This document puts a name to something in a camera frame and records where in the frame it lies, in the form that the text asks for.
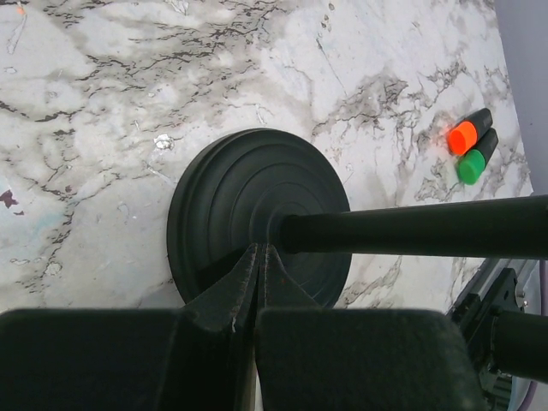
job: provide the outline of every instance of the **concentric rings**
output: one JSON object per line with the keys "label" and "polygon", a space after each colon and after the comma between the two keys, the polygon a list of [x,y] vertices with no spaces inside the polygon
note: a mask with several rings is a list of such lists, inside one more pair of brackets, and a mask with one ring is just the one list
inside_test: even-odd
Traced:
{"label": "concentric rings", "polygon": [[277,246],[288,274],[325,307],[340,295],[350,254],[287,254],[279,225],[289,215],[349,211],[337,173],[289,133],[248,130],[217,140],[188,166],[171,201],[167,247],[184,301],[232,269],[253,242]]}

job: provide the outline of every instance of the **black metal rod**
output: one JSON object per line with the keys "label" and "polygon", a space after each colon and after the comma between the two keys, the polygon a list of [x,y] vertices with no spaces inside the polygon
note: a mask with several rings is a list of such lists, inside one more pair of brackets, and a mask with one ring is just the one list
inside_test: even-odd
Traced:
{"label": "black metal rod", "polygon": [[289,253],[548,258],[548,195],[286,217]]}

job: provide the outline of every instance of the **black plastic part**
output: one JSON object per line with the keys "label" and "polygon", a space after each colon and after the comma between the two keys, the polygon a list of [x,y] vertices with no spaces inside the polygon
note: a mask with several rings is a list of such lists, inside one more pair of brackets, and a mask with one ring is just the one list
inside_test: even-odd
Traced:
{"label": "black plastic part", "polygon": [[472,150],[477,150],[478,152],[480,152],[485,159],[485,165],[487,165],[487,163],[489,163],[489,160],[491,160],[491,156],[495,152],[495,149],[497,148],[497,144],[497,132],[494,128],[490,128],[489,131],[485,133],[483,138],[478,141],[474,147],[472,147]]}
{"label": "black plastic part", "polygon": [[262,249],[182,310],[0,316],[0,409],[253,409]]}
{"label": "black plastic part", "polygon": [[281,240],[292,253],[547,259],[545,232],[548,195],[540,195],[288,217]]}
{"label": "black plastic part", "polygon": [[265,411],[485,410],[462,335],[441,313],[259,313],[255,358]]}
{"label": "black plastic part", "polygon": [[267,307],[320,307],[283,268],[273,246],[261,255],[258,289],[259,309]]}
{"label": "black plastic part", "polygon": [[498,316],[493,356],[502,372],[548,383],[547,347],[547,317],[512,312]]}
{"label": "black plastic part", "polygon": [[493,325],[503,310],[520,312],[515,301],[516,284],[515,271],[504,268],[483,300],[479,295],[468,294],[451,314],[451,319],[466,340],[468,354],[478,374],[484,397],[490,404],[489,409],[493,410],[509,401],[509,392],[503,389],[508,383],[507,378],[499,375],[493,359]]}
{"label": "black plastic part", "polygon": [[478,140],[481,140],[485,133],[487,133],[487,130],[493,125],[491,111],[487,108],[475,111],[466,117],[464,121],[469,121],[474,125],[476,133],[478,133]]}
{"label": "black plastic part", "polygon": [[[189,302],[226,274],[251,243],[279,243],[289,215],[349,211],[337,173],[305,140],[270,129],[232,134],[188,166],[171,201],[170,268]],[[348,253],[281,253],[287,273],[332,307],[350,267]]]}

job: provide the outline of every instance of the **orange highlighter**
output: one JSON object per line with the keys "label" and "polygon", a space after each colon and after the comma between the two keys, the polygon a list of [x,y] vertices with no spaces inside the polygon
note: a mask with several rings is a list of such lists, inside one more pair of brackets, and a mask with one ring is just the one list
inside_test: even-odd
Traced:
{"label": "orange highlighter", "polygon": [[449,149],[457,156],[470,150],[493,125],[489,109],[481,109],[462,120],[449,133]]}

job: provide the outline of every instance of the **green highlighter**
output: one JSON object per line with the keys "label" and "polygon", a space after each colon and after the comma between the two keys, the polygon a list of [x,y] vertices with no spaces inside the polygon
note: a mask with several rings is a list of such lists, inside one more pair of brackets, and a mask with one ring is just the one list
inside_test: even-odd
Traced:
{"label": "green highlighter", "polygon": [[456,166],[456,173],[465,184],[475,184],[485,170],[487,163],[497,148],[498,136],[494,128],[489,128]]}

